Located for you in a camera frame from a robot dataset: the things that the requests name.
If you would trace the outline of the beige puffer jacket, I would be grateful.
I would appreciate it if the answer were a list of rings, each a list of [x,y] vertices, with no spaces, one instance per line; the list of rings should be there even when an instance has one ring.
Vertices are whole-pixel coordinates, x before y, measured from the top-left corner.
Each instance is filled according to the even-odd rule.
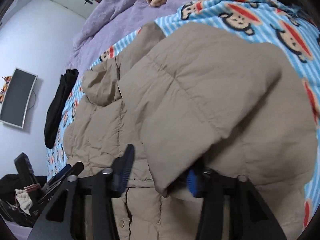
[[[184,174],[195,161],[246,176],[287,239],[303,229],[314,172],[315,101],[283,51],[187,23],[170,35],[151,22],[82,78],[63,148],[83,177],[135,147],[128,186],[113,201],[121,239],[194,239],[202,202]]]

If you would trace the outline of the wall mounted monitor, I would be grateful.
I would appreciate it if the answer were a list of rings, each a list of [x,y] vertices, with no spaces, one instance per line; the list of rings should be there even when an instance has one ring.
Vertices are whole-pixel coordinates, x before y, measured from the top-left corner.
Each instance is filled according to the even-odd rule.
[[[16,68],[1,106],[1,122],[17,128],[24,128],[29,100],[37,75]]]

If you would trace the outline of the clutter pile on floor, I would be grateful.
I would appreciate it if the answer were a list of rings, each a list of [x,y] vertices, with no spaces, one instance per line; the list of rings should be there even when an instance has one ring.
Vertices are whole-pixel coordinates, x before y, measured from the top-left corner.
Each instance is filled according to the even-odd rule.
[[[1,215],[10,222],[32,228],[36,219],[21,209],[16,199],[16,189],[23,189],[19,175],[7,174],[1,178]]]

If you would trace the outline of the black folded garment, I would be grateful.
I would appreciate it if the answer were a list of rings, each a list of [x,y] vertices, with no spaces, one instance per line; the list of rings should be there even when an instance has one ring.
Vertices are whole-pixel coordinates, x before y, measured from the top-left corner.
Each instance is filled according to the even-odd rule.
[[[65,74],[60,76],[59,86],[48,108],[44,126],[44,143],[48,149],[54,147],[60,121],[62,119],[62,111],[77,81],[78,75],[79,72],[77,69],[67,69]]]

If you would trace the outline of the purple duvet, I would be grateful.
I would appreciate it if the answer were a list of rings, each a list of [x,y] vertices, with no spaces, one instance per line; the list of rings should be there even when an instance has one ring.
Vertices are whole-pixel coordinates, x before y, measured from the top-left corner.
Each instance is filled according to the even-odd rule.
[[[191,0],[167,0],[160,7],[151,7],[146,0],[102,0],[73,40],[73,51],[67,69],[82,75],[110,46],[159,17],[175,14]]]

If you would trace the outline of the blue monkey print blanket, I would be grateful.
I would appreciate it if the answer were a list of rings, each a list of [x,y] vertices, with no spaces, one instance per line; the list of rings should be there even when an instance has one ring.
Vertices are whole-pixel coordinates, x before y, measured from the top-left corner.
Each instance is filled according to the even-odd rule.
[[[196,8],[187,20],[185,10]],[[211,0],[191,2],[178,8],[175,14],[155,20],[165,35],[170,35],[188,22],[204,23],[225,29],[248,42],[268,42],[279,46],[297,74],[303,78],[303,85],[310,97],[312,115],[317,128],[319,142],[319,30],[307,21],[298,7],[289,7],[276,0]],[[125,36],[93,62],[90,69],[102,60],[119,54],[138,35],[137,29]],[[79,81],[65,103],[60,117],[59,129],[53,149],[47,149],[48,180],[64,168],[67,163],[63,151],[62,136],[65,129],[73,122],[78,103],[84,96],[81,87],[82,70],[79,69]],[[304,186],[304,221],[305,229],[319,207],[319,146],[317,148],[314,172],[310,182]]]

